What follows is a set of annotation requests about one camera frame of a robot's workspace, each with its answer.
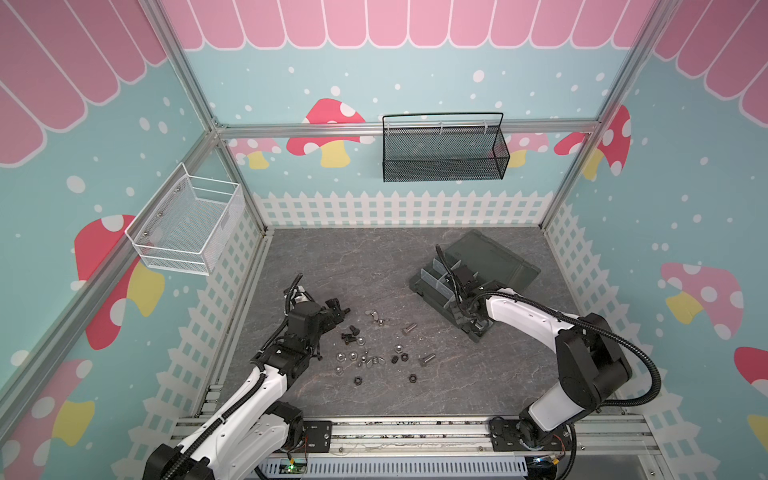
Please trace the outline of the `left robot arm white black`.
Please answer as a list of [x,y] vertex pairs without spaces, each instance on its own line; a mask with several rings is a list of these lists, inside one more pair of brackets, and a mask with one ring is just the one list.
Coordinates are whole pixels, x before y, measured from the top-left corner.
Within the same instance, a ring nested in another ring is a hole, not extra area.
[[310,361],[321,357],[321,337],[350,310],[336,298],[321,305],[303,293],[285,308],[243,384],[177,445],[158,446],[146,461],[144,479],[243,479],[273,452],[304,442],[302,411],[281,398]]

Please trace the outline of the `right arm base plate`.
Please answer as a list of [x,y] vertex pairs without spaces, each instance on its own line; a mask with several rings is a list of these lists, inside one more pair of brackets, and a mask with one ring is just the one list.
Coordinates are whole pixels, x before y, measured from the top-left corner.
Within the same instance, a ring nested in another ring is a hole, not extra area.
[[568,424],[547,432],[532,420],[496,416],[489,420],[488,429],[494,452],[551,451],[564,454],[570,451],[575,440],[574,429]]

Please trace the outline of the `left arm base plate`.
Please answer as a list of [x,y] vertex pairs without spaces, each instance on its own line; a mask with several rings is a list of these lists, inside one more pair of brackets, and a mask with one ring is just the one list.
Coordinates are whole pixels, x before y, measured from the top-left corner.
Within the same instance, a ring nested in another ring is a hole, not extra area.
[[283,451],[328,453],[332,438],[331,421],[299,421],[289,426],[287,439],[281,447]]

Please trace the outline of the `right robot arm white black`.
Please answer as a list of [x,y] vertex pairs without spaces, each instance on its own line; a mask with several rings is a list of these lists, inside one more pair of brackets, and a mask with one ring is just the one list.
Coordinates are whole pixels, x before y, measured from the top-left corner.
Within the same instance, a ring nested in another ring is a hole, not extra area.
[[[599,408],[642,406],[655,400],[661,374],[651,357],[614,333],[600,315],[567,314],[527,298],[511,288],[480,284],[460,266],[447,274],[460,318],[471,327],[502,323],[539,341],[555,353],[557,382],[533,401],[512,423],[491,422],[491,431],[528,450],[541,450],[560,430]],[[644,394],[629,399],[612,396],[632,377],[626,354],[639,359],[650,375]]]

